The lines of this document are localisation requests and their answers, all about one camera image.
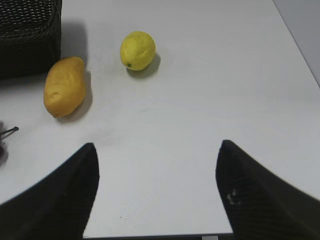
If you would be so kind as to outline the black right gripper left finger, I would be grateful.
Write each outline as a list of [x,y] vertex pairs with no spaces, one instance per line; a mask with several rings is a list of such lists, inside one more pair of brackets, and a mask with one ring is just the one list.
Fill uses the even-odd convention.
[[93,143],[37,184],[0,205],[2,240],[81,240],[100,180]]

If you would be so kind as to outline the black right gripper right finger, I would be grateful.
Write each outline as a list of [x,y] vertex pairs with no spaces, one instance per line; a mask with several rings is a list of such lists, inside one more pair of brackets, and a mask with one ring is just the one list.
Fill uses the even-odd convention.
[[236,240],[318,240],[320,202],[263,167],[231,140],[215,179]]

